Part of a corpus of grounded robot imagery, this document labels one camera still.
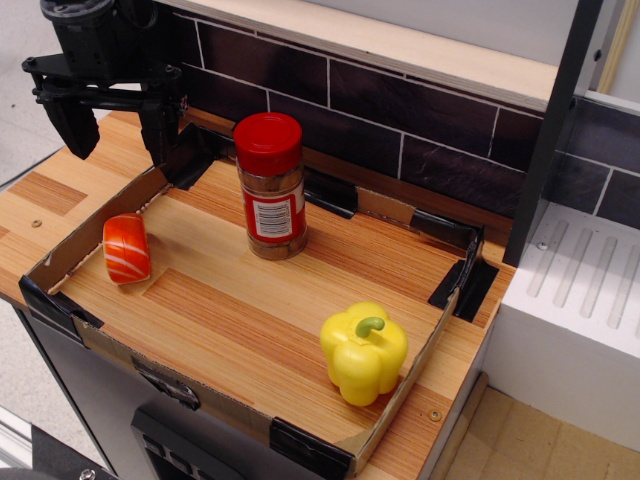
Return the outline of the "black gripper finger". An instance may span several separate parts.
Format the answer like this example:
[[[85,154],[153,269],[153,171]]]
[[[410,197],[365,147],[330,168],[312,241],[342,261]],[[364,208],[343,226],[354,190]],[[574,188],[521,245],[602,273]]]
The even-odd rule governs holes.
[[[100,140],[99,127],[93,113],[95,100],[88,94],[39,97],[50,122],[69,150],[86,160]]]
[[[142,103],[138,112],[141,135],[154,166],[168,162],[178,143],[179,121],[184,111],[182,101],[147,99]]]

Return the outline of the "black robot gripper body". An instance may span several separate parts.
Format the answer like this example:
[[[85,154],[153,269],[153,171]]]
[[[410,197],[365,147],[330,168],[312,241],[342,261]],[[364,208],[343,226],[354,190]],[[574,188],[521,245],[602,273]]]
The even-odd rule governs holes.
[[[158,51],[154,1],[41,1],[61,52],[29,57],[22,68],[36,102],[50,110],[144,111],[182,108],[181,71]]]

